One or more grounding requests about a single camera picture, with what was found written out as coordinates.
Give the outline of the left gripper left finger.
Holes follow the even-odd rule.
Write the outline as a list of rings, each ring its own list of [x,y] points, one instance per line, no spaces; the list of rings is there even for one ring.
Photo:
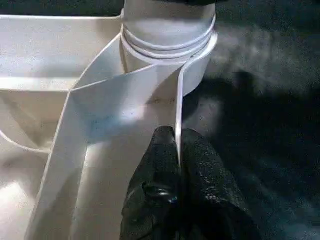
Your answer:
[[[180,183],[174,130],[160,126],[129,182],[121,212],[120,239],[177,239]]]

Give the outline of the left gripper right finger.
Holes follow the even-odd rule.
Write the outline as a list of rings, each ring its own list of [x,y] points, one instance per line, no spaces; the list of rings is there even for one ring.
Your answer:
[[[200,133],[181,135],[190,240],[259,240],[261,234],[234,176]]]

